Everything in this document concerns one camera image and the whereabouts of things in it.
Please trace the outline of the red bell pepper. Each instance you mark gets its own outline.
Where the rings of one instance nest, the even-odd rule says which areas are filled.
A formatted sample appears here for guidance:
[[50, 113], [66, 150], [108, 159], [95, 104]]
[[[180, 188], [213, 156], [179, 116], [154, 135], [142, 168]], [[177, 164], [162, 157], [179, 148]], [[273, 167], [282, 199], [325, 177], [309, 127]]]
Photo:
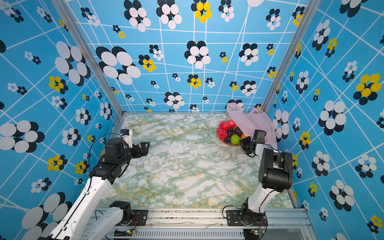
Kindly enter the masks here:
[[218, 138], [219, 138], [220, 140], [224, 140], [224, 139], [226, 139], [227, 136], [228, 136], [227, 131], [224, 130], [224, 129], [217, 129], [217, 130], [216, 130], [216, 133], [217, 133], [217, 136], [218, 136]]

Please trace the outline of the pink translucent plastic bag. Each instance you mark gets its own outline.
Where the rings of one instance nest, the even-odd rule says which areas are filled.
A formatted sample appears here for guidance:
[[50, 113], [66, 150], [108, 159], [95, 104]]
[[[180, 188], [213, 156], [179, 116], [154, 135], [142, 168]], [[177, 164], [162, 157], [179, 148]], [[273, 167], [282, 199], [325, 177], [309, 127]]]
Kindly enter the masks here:
[[245, 114], [236, 103], [229, 103], [227, 112], [247, 137], [252, 138], [255, 130], [265, 131], [265, 143], [271, 145], [274, 149], [278, 148], [274, 124], [261, 109], [253, 108], [248, 114]]

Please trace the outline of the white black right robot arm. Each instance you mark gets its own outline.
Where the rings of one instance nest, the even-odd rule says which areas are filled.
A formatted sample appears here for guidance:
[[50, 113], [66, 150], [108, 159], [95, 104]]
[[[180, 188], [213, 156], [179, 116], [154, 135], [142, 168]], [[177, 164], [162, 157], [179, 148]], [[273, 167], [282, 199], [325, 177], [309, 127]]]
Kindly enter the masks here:
[[241, 221], [246, 226], [267, 226], [265, 208], [274, 196], [289, 190], [293, 184], [293, 155], [246, 137], [241, 147], [249, 157], [259, 157], [259, 185], [242, 205]]

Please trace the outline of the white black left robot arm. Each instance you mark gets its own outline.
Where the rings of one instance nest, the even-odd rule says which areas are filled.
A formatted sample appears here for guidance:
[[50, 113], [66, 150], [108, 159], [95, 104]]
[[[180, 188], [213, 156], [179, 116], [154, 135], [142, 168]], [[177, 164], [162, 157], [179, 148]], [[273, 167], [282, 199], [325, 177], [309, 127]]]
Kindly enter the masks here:
[[149, 142], [133, 145], [129, 136], [109, 139], [105, 145], [105, 154], [91, 171], [85, 188], [62, 221], [46, 237], [47, 240], [101, 240], [116, 225], [139, 223], [131, 204], [115, 201], [107, 212], [88, 226], [101, 198], [115, 180], [120, 178], [132, 159], [138, 159], [149, 153]]

